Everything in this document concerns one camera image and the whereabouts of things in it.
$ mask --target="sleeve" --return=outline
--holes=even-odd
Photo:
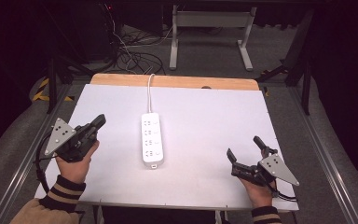
[[[29,201],[10,223],[78,223],[74,211],[85,188],[86,184],[78,185],[58,175],[48,195]]]
[[[252,210],[254,224],[282,223],[278,210],[273,206],[259,207]]]

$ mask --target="white power strip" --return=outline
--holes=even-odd
[[[147,167],[156,169],[164,162],[159,115],[142,115],[142,155]]]

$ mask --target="ribbed cuff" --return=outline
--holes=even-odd
[[[85,188],[85,183],[76,184],[58,175],[57,182],[50,189],[48,195],[39,202],[51,210],[64,210],[67,213],[73,213]]]
[[[282,223],[278,210],[273,206],[259,207],[252,210],[254,224]]]

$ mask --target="yellow and black tape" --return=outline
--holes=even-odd
[[[37,101],[37,100],[42,100],[42,101],[49,101],[50,97],[49,96],[44,96],[43,91],[45,90],[46,86],[48,85],[48,77],[45,77],[42,81],[42,83],[40,83],[39,89],[37,89],[36,94],[34,95],[33,101]],[[75,100],[75,96],[65,96],[64,101],[74,101]]]

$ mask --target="white tabletop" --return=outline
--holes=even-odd
[[[256,165],[255,135],[279,149],[261,91],[152,87],[153,112],[159,113],[164,163],[150,170],[142,161],[141,116],[147,113],[147,87],[86,85],[69,122],[90,123],[105,114],[98,132],[101,144],[92,156],[82,203],[236,210],[251,208],[244,186],[232,176],[230,147],[238,162]],[[59,170],[46,170],[53,186]],[[295,196],[278,180],[279,191]],[[45,196],[39,186],[35,197]],[[297,203],[274,199],[280,210]]]

